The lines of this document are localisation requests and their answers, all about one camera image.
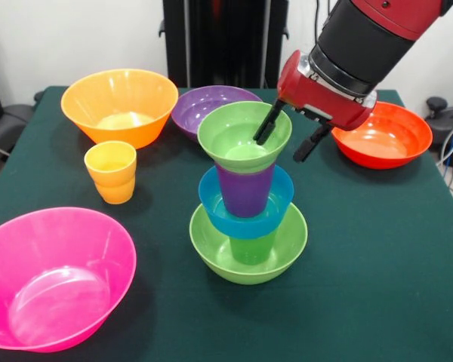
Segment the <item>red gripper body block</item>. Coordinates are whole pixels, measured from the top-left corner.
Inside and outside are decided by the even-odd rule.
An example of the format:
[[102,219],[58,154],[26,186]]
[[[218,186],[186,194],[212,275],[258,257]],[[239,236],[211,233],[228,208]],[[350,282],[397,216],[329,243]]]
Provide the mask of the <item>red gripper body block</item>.
[[297,110],[307,110],[342,130],[362,125],[374,109],[374,92],[355,97],[341,92],[313,70],[308,54],[295,51],[277,83],[278,98]]

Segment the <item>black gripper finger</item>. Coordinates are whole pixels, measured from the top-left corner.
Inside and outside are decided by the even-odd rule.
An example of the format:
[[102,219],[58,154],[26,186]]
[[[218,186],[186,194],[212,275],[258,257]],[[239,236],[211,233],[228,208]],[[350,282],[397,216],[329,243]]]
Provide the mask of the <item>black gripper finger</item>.
[[276,127],[277,118],[279,116],[286,116],[285,112],[283,111],[285,105],[286,103],[281,99],[277,99],[274,104],[272,104],[271,109],[267,113],[267,116],[253,136],[253,140],[257,145],[262,146],[270,138],[272,132]]
[[294,152],[294,161],[297,163],[304,162],[318,144],[331,133],[331,130],[332,126],[330,124],[322,124],[318,127],[316,131],[308,136]]

